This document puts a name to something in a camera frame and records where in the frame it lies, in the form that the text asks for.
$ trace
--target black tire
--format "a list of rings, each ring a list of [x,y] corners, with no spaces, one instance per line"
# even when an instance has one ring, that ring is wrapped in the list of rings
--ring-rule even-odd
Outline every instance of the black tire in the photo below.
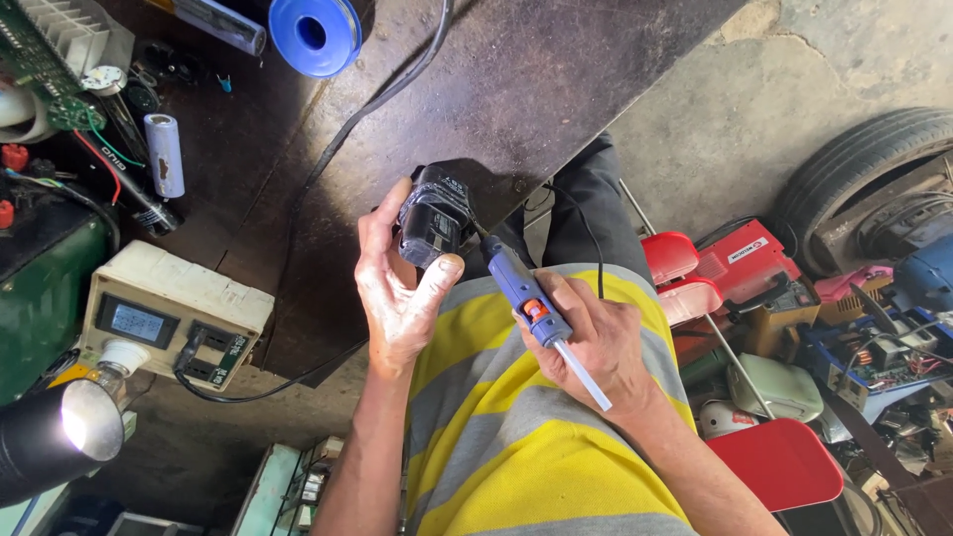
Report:
[[[896,110],[834,138],[791,175],[775,201],[775,214],[798,237],[795,261],[815,275],[836,275],[836,267],[812,251],[811,237],[818,225],[856,203],[859,199],[852,197],[858,193],[865,196],[862,188],[879,177],[950,149],[953,110],[944,108]]]

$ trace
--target lamp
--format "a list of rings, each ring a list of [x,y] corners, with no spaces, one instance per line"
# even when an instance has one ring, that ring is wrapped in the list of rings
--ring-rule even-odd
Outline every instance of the lamp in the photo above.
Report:
[[[0,407],[0,507],[90,473],[122,443],[119,410],[95,381],[70,381]]]

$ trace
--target leg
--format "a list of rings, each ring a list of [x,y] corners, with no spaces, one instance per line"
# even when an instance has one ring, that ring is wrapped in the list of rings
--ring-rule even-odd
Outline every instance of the leg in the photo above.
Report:
[[[525,211],[523,206],[519,205],[512,214],[506,217],[498,226],[490,230],[492,235],[498,236],[503,243],[510,246],[517,252],[517,256],[523,261],[530,270],[536,268],[533,260],[530,258],[530,250],[526,246],[526,239],[523,237],[523,219]],[[463,268],[463,277],[459,282],[469,281],[470,279],[488,278],[490,269],[483,262],[483,255],[479,252],[479,247],[475,247],[463,257],[465,267]]]
[[[620,177],[612,137],[602,133],[556,173],[553,185],[579,204],[606,264],[628,268],[651,281],[639,236],[622,204],[618,187]],[[578,209],[559,192],[554,192],[554,195],[556,202],[546,251],[542,256],[543,266],[597,262],[596,246],[582,225]]]

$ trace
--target striped shirt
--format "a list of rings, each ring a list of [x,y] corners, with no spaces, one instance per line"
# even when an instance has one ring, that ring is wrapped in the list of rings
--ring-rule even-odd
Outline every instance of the striped shirt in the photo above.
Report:
[[[595,288],[592,264],[550,270]],[[605,297],[642,310],[642,359],[694,428],[655,289],[606,266]],[[695,534],[679,504],[597,413],[543,378],[492,278],[457,285],[417,358],[407,416],[407,533]]]

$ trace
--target pink cloth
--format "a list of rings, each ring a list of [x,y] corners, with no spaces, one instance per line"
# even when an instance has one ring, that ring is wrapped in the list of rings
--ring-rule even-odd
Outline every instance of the pink cloth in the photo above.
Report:
[[[844,276],[815,281],[814,290],[818,291],[821,303],[830,303],[850,294],[850,283],[863,286],[868,279],[880,276],[889,276],[892,278],[893,268],[888,266],[864,266],[860,270]]]

